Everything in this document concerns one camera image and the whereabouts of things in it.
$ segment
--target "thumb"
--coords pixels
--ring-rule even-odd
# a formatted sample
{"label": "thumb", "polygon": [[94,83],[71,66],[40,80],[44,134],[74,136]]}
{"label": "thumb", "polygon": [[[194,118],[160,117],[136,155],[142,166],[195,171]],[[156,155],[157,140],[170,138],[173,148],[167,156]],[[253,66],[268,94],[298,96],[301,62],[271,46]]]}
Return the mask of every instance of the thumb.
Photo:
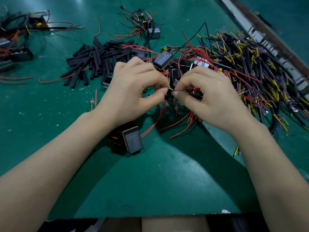
{"label": "thumb", "polygon": [[146,98],[141,98],[140,105],[144,112],[147,112],[154,106],[160,104],[164,101],[164,96],[166,95],[168,88],[158,89],[155,93],[149,95]]}
{"label": "thumb", "polygon": [[179,100],[181,105],[184,105],[197,115],[199,111],[203,109],[203,104],[201,102],[184,91],[173,91],[172,95]]}

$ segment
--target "person's left hand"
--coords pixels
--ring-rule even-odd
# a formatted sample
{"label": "person's left hand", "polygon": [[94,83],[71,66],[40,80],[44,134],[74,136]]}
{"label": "person's left hand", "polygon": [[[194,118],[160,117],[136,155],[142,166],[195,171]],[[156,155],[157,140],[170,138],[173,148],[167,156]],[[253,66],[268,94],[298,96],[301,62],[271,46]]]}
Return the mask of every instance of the person's left hand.
{"label": "person's left hand", "polygon": [[[143,90],[153,85],[160,89],[146,98],[141,97]],[[92,112],[99,118],[108,119],[112,128],[116,128],[163,102],[168,87],[168,79],[151,63],[137,57],[127,63],[118,62],[110,86]]]}

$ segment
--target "green table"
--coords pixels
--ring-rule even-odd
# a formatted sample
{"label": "green table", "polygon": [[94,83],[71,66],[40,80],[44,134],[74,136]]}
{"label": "green table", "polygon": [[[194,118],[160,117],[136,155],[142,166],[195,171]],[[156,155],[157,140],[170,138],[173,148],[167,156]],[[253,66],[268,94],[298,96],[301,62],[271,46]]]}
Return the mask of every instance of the green table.
{"label": "green table", "polygon": [[[100,81],[84,87],[64,87],[63,82],[39,84],[38,79],[57,79],[68,70],[65,58],[83,43],[92,43],[98,33],[95,18],[101,24],[98,39],[111,34],[128,33],[118,21],[119,6],[128,10],[139,7],[154,13],[157,23],[164,23],[161,38],[151,40],[153,50],[166,45],[182,45],[182,28],[191,37],[207,21],[210,32],[237,31],[236,26],[213,0],[6,0],[12,11],[50,9],[51,21],[81,24],[83,30],[36,32],[30,37],[35,58],[14,70],[19,77],[33,76],[29,84],[1,84],[0,174],[4,174],[66,129],[90,110],[90,101]],[[136,120],[141,132],[159,115],[154,108]],[[231,157],[234,142],[215,128],[196,126],[186,135],[169,139],[183,126],[159,131],[179,120],[169,113],[142,139],[144,149],[131,156],[103,139],[94,149],[60,196],[50,219],[96,218],[150,215],[181,215],[259,211],[254,188],[241,156]],[[296,136],[283,136],[280,146],[300,172],[309,178],[308,134],[290,121]],[[220,142],[218,144],[210,135]]]}

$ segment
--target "hand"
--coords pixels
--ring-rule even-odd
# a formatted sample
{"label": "hand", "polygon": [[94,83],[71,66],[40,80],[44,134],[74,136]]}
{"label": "hand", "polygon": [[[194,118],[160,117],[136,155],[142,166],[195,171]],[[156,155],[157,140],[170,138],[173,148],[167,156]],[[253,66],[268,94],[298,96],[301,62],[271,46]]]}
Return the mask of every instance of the hand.
{"label": "hand", "polygon": [[[193,87],[202,91],[202,101],[183,91]],[[230,79],[222,72],[197,66],[183,75],[172,94],[202,120],[230,134],[244,126],[246,121],[257,122],[237,95]]]}
{"label": "hand", "polygon": [[[153,85],[160,89],[143,98],[143,90]],[[127,63],[117,62],[110,86],[93,112],[107,118],[112,128],[116,128],[163,102],[168,87],[168,79],[151,63],[137,57]]]}

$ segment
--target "person's right arm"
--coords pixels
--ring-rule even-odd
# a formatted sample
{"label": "person's right arm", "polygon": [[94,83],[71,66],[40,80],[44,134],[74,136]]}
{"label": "person's right arm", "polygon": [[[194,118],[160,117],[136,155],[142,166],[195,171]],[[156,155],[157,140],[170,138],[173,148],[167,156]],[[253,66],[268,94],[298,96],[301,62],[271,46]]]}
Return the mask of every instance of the person's right arm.
{"label": "person's right arm", "polygon": [[[183,91],[192,86],[204,94],[201,102]],[[269,230],[309,231],[309,185],[268,129],[249,113],[230,79],[198,66],[183,75],[173,95],[202,120],[234,138]]]}

